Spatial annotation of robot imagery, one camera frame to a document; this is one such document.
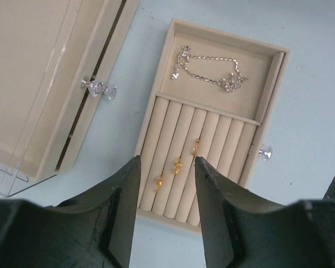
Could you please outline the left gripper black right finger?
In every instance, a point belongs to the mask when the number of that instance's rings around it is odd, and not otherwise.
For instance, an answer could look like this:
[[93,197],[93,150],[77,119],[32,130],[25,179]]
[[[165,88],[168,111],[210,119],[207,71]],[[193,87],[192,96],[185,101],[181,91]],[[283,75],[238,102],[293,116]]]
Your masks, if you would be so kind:
[[290,267],[284,206],[258,196],[195,160],[195,184],[207,267]]

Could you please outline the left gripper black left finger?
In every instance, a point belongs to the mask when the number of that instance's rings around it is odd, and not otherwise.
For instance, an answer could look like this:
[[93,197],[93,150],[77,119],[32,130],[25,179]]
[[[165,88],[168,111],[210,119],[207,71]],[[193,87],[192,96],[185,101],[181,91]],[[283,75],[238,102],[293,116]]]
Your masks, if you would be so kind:
[[68,212],[98,212],[90,241],[107,257],[130,257],[141,181],[141,158],[135,156],[115,174],[57,205]]

